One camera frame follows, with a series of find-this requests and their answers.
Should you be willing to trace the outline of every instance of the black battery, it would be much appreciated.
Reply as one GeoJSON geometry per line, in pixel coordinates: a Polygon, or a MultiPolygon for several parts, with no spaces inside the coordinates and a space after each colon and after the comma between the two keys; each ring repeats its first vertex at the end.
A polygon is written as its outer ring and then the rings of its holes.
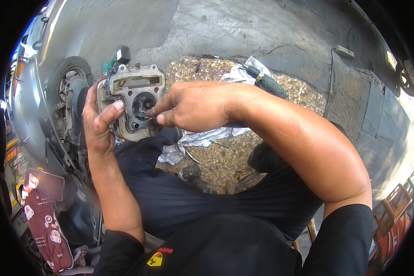
{"type": "Polygon", "coordinates": [[[116,47],[115,61],[118,63],[126,64],[130,60],[130,49],[127,46],[119,45],[116,47]]]}

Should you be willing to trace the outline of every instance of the hand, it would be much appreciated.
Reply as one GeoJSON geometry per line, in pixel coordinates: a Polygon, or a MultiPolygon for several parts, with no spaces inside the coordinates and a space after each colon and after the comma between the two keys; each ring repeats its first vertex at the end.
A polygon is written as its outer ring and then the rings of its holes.
{"type": "Polygon", "coordinates": [[[239,97],[254,86],[242,83],[193,81],[174,83],[169,92],[146,112],[158,124],[192,132],[216,129],[229,121],[239,97]]]}
{"type": "Polygon", "coordinates": [[[116,101],[98,114],[97,85],[105,77],[99,78],[89,88],[86,96],[86,104],[83,109],[84,135],[86,137],[87,151],[89,154],[105,154],[113,152],[115,148],[115,136],[109,131],[109,124],[118,119],[124,111],[124,103],[116,101]]]}

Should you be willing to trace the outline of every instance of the dark pants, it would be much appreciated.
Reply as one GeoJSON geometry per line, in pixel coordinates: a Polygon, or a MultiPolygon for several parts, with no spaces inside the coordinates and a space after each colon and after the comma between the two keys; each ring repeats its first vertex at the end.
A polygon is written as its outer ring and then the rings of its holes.
{"type": "Polygon", "coordinates": [[[166,240],[181,226],[214,213],[241,213],[274,223],[288,240],[295,240],[322,201],[266,143],[254,149],[253,167],[267,175],[257,185],[234,195],[192,189],[155,165],[170,131],[139,142],[126,141],[115,155],[127,185],[141,209],[144,230],[166,240]]]}

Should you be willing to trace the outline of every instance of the finger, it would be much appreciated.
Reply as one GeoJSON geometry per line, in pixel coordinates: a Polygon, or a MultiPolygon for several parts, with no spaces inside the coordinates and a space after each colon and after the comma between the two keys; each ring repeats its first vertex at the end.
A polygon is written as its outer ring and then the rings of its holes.
{"type": "Polygon", "coordinates": [[[175,104],[174,104],[173,94],[169,92],[166,95],[164,95],[164,97],[162,97],[156,103],[156,105],[154,107],[149,109],[146,112],[146,115],[149,116],[149,117],[156,117],[161,112],[167,111],[167,110],[172,109],[174,107],[175,107],[175,104]]]}
{"type": "Polygon", "coordinates": [[[94,131],[96,134],[104,133],[109,124],[118,119],[124,111],[124,103],[119,100],[104,108],[100,115],[95,118],[94,131]]]}
{"type": "Polygon", "coordinates": [[[92,108],[95,112],[98,113],[98,107],[97,107],[97,85],[100,83],[100,81],[107,78],[107,76],[100,77],[96,82],[94,82],[94,85],[92,85],[89,90],[87,91],[86,95],[86,103],[85,107],[92,108]]]}
{"type": "Polygon", "coordinates": [[[167,110],[167,111],[164,111],[163,113],[160,113],[156,117],[156,122],[158,124],[165,125],[168,127],[174,127],[174,126],[177,126],[175,122],[176,121],[175,117],[176,117],[175,109],[167,110]]]}

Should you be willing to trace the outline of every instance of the black sleeve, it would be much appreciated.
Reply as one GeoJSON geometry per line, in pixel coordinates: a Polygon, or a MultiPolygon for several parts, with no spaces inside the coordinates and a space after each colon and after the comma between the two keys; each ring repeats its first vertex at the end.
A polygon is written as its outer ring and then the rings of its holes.
{"type": "Polygon", "coordinates": [[[363,276],[373,238],[373,212],[363,204],[351,204],[324,219],[304,262],[308,275],[363,276]]]}
{"type": "Polygon", "coordinates": [[[121,275],[143,254],[144,246],[132,235],[106,230],[93,275],[121,275]]]}

